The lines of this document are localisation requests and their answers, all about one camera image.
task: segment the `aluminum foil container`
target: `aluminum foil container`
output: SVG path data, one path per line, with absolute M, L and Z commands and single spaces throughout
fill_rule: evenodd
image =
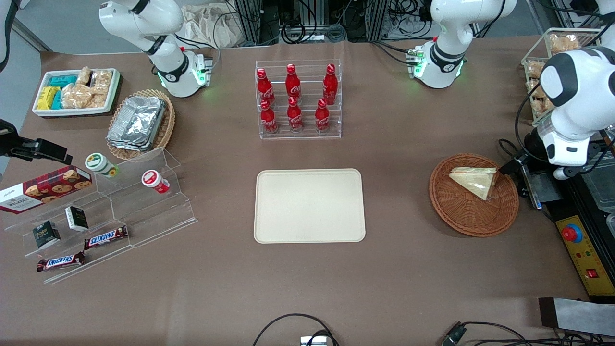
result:
M 107 134 L 116 148 L 149 151 L 164 115 L 166 104 L 157 97 L 133 96 L 124 102 Z

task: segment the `yellow control panel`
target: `yellow control panel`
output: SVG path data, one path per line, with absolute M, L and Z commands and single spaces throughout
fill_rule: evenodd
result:
M 615 296 L 615 288 L 578 216 L 555 223 L 564 239 L 570 258 L 591 296 Z

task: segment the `snickers bar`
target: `snickers bar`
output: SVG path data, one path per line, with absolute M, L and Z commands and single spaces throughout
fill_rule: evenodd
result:
M 83 251 L 81 251 L 78 254 L 70 256 L 59 257 L 50 260 L 40 260 L 39 263 L 36 265 L 36 271 L 42 273 L 55 268 L 72 267 L 74 265 L 82 265 L 84 263 L 85 254 L 83 253 Z
M 128 236 L 128 231 L 126 230 L 126 226 L 122 226 L 118 229 L 115 229 L 111 232 L 107 232 L 105 234 L 101 234 L 99 236 L 95 236 L 92 239 L 86 239 L 84 240 L 85 245 L 83 247 L 83 250 L 88 250 L 92 247 L 95 246 L 99 246 L 105 243 L 108 243 L 114 239 L 119 239 L 119 238 L 123 238 L 125 236 Z

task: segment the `walkers cookie box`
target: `walkers cookie box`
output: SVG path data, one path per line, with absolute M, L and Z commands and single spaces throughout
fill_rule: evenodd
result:
M 66 166 L 0 191 L 0 210 L 19 214 L 91 185 L 88 173 Z

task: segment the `red button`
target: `red button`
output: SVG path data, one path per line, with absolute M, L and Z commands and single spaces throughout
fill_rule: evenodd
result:
M 587 270 L 587 277 L 590 278 L 590 279 L 597 278 L 598 277 L 598 272 L 596 272 L 596 269 L 588 269 Z
M 576 230 L 572 227 L 566 226 L 561 230 L 561 236 L 564 237 L 565 240 L 575 241 L 577 238 Z

